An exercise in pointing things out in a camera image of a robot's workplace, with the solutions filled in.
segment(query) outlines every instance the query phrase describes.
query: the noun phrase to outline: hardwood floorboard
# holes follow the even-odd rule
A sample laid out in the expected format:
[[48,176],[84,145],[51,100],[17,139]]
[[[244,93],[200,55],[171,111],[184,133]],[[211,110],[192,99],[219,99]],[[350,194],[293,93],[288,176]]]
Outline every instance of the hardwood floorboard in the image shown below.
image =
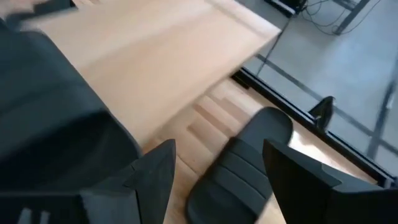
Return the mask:
[[[145,151],[170,138],[176,139],[177,164],[165,223],[186,223],[184,205],[189,191],[215,160],[229,137],[236,135],[264,106],[274,106],[253,90],[226,80],[174,117]],[[294,121],[290,146],[336,169],[375,182]],[[285,223],[274,196],[257,223]]]

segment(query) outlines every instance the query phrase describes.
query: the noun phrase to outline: wooden table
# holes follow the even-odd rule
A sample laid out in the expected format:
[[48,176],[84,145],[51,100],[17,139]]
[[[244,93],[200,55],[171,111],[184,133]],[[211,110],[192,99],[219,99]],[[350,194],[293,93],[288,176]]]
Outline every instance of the wooden table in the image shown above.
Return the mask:
[[140,145],[279,32],[233,0],[115,0],[24,29],[47,34]]

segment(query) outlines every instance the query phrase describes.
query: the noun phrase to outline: black object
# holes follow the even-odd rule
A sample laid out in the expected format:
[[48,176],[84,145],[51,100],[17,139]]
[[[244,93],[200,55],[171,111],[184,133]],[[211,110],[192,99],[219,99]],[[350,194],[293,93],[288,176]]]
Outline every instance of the black object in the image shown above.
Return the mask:
[[327,96],[308,112],[313,116],[315,126],[321,131],[326,131],[329,126],[333,116],[334,100],[334,97]]
[[30,12],[14,12],[9,14],[5,18],[5,21],[11,29],[19,30],[22,21],[74,7],[76,6],[73,0],[47,0],[34,4]]
[[162,224],[174,169],[175,142],[168,140],[110,177],[104,176],[104,180],[77,192],[64,187],[57,190],[56,186],[46,191],[2,191],[0,220],[18,224]]
[[175,144],[142,157],[51,40],[0,32],[0,222],[162,223]]
[[398,190],[359,180],[275,141],[264,141],[268,178],[287,224],[398,223]]
[[265,0],[287,17],[300,13],[305,7],[307,0]]
[[261,159],[264,138],[288,144],[293,124],[276,108],[264,108],[225,145],[187,200],[190,223],[254,223],[272,194]]

